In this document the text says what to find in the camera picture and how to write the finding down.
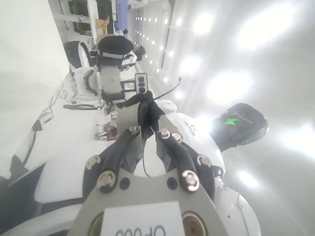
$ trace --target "black panel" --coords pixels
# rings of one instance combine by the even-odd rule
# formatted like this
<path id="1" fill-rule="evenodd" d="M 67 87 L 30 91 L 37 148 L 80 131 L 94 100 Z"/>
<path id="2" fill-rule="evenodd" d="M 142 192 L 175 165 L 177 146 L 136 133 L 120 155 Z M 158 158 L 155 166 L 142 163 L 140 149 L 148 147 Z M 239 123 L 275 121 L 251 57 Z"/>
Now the black panel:
<path id="1" fill-rule="evenodd" d="M 35 217 L 35 188 L 45 164 L 0 191 L 0 234 Z"/>
<path id="2" fill-rule="evenodd" d="M 211 137 L 221 152 L 261 139 L 268 130 L 268 122 L 255 108 L 238 103 L 212 122 Z"/>

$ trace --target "bolt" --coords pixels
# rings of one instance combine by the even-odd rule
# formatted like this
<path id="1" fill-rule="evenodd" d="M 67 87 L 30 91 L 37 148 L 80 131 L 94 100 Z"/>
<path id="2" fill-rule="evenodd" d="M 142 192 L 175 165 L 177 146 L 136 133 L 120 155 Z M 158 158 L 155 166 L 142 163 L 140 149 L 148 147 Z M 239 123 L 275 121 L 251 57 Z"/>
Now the bolt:
<path id="1" fill-rule="evenodd" d="M 193 174 L 188 173 L 188 175 L 186 176 L 186 182 L 187 182 L 188 185 L 193 186 L 193 185 L 196 184 L 197 181 L 196 181 L 196 179 L 195 179 Z"/>
<path id="2" fill-rule="evenodd" d="M 197 157 L 197 162 L 199 165 L 206 165 L 208 167 L 212 166 L 211 160 L 206 155 L 199 155 Z"/>
<path id="3" fill-rule="evenodd" d="M 209 164 L 209 159 L 202 157 L 201 158 L 201 163 L 204 164 L 204 165 L 207 165 L 207 164 Z"/>
<path id="4" fill-rule="evenodd" d="M 131 125 L 130 127 L 129 127 L 129 131 L 132 133 L 132 134 L 135 134 L 136 132 L 137 132 L 137 126 L 135 126 L 135 125 Z"/>
<path id="5" fill-rule="evenodd" d="M 96 187 L 100 189 L 103 186 L 109 185 L 109 187 L 112 187 L 115 183 L 116 175 L 111 170 L 106 170 L 103 173 L 101 173 L 97 179 Z"/>
<path id="6" fill-rule="evenodd" d="M 200 182 L 199 182 L 199 177 L 194 171 L 191 170 L 185 170 L 182 173 L 182 177 L 185 178 L 186 183 L 188 184 L 187 189 L 190 192 L 195 192 L 198 190 Z"/>
<path id="7" fill-rule="evenodd" d="M 174 137 L 174 139 L 176 139 L 176 141 L 180 144 L 182 142 L 181 136 L 177 133 L 173 133 L 172 136 Z"/>
<path id="8" fill-rule="evenodd" d="M 95 165 L 95 164 L 99 164 L 100 163 L 100 157 L 95 155 L 95 156 L 92 156 L 88 159 L 88 161 L 86 162 L 85 164 L 85 167 L 88 169 L 88 170 L 91 170 L 92 167 Z"/>
<path id="9" fill-rule="evenodd" d="M 170 137 L 170 132 L 167 129 L 160 130 L 162 139 L 168 139 Z"/>

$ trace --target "ceiling light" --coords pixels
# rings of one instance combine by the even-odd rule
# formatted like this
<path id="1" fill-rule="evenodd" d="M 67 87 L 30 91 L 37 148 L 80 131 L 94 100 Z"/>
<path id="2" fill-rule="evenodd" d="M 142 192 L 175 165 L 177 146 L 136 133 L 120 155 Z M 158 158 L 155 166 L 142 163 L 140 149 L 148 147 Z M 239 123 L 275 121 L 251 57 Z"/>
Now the ceiling light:
<path id="1" fill-rule="evenodd" d="M 230 104 L 248 92 L 251 77 L 242 72 L 226 72 L 210 81 L 208 97 L 218 104 Z"/>
<path id="2" fill-rule="evenodd" d="M 206 35 L 214 22 L 214 16 L 209 13 L 199 15 L 194 23 L 194 32 L 197 35 Z"/>
<path id="3" fill-rule="evenodd" d="M 181 25 L 181 18 L 178 18 L 178 19 L 177 19 L 176 25 L 177 25 L 177 26 Z"/>
<path id="4" fill-rule="evenodd" d="M 239 177 L 244 184 L 249 187 L 255 187 L 258 185 L 258 182 L 246 171 L 242 171 L 239 173 Z"/>
<path id="5" fill-rule="evenodd" d="M 310 124 L 305 124 L 300 129 L 287 131 L 282 140 L 287 147 L 315 158 L 315 151 L 313 150 L 315 131 Z"/>
<path id="6" fill-rule="evenodd" d="M 275 5 L 248 20 L 239 34 L 240 45 L 254 49 L 283 33 L 292 25 L 294 11 L 289 4 Z"/>
<path id="7" fill-rule="evenodd" d="M 200 58 L 197 56 L 188 56 L 184 58 L 180 65 L 180 71 L 183 74 L 193 74 L 200 66 Z"/>
<path id="8" fill-rule="evenodd" d="M 176 99 L 182 99 L 182 97 L 183 97 L 183 93 L 181 91 L 177 91 L 175 94 L 175 98 Z"/>

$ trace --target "white ceiling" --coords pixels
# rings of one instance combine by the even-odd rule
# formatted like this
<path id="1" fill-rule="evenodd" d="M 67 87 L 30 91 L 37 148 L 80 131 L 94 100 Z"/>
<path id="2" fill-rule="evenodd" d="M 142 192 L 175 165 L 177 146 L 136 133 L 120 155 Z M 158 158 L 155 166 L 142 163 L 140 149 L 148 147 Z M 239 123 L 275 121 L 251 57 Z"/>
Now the white ceiling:
<path id="1" fill-rule="evenodd" d="M 180 112 L 211 120 L 245 102 L 268 120 L 264 138 L 223 154 L 225 182 L 253 207 L 262 235 L 315 235 L 314 5 L 315 0 L 176 0 L 171 23 L 168 0 L 129 12 L 129 38 L 147 51 L 141 67 L 157 95 L 182 76 L 180 87 L 165 97 Z M 200 15 L 207 22 L 214 17 L 213 24 L 201 22 L 195 30 Z M 162 69 L 160 46 L 166 52 Z M 254 186 L 242 180 L 243 171 Z"/>

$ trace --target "white robot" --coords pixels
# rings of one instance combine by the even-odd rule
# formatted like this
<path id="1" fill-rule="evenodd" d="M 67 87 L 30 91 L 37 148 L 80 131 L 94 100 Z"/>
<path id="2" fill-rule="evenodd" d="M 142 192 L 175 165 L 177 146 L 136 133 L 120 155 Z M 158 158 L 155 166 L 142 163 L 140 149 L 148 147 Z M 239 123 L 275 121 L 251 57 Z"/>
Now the white robot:
<path id="1" fill-rule="evenodd" d="M 87 99 L 102 98 L 118 112 L 117 140 L 106 149 L 56 156 L 11 183 L 11 197 L 22 195 L 17 203 L 7 201 L 0 233 L 261 236 L 248 202 L 222 182 L 221 153 L 263 137 L 268 129 L 263 115 L 240 103 L 216 118 L 211 132 L 204 134 L 194 119 L 172 110 L 171 102 L 160 104 L 168 113 L 158 106 L 145 73 L 135 75 L 136 95 L 127 101 L 120 98 L 123 89 L 115 68 L 98 65 L 92 70 L 95 76 L 89 70 L 81 80 L 76 76 L 76 82 L 81 82 L 78 90 L 82 86 L 90 93 Z M 140 177 L 136 168 L 144 149 L 153 144 L 164 170 Z M 27 214 L 19 209 L 24 200 Z M 142 227 L 150 222 L 157 224 Z"/>

